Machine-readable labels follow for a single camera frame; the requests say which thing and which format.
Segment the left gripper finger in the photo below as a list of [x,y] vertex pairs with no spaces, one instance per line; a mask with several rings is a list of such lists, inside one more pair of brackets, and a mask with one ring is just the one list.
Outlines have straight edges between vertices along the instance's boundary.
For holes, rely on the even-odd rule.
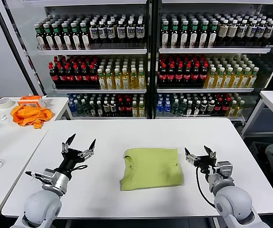
[[68,152],[69,146],[71,145],[71,143],[73,142],[74,138],[75,138],[76,134],[73,134],[72,136],[70,136],[66,142],[62,143],[62,152]]
[[94,141],[91,143],[90,147],[87,150],[80,152],[78,156],[83,159],[89,159],[92,155],[94,155],[95,143],[96,139],[94,139]]

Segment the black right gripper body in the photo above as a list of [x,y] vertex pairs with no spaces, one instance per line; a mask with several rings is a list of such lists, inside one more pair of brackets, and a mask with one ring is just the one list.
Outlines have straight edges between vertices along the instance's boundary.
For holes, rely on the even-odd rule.
[[216,157],[210,155],[197,156],[194,160],[194,166],[200,169],[209,169],[209,166],[214,167],[216,164]]

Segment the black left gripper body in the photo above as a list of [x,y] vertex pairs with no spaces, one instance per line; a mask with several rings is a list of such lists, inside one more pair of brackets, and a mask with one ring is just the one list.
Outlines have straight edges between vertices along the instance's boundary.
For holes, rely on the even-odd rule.
[[62,152],[61,155],[63,157],[63,161],[61,164],[55,169],[55,171],[64,174],[67,177],[72,177],[71,173],[73,172],[76,164],[83,163],[85,158],[78,156],[81,151],[68,148],[68,152]]

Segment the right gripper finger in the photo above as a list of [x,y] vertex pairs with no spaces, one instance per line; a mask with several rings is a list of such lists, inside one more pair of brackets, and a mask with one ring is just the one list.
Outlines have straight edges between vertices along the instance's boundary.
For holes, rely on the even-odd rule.
[[204,145],[204,149],[208,153],[210,158],[215,158],[216,157],[216,152],[214,152],[211,148]]
[[198,160],[198,157],[194,154],[191,154],[189,150],[185,147],[185,159],[190,163],[194,164]]

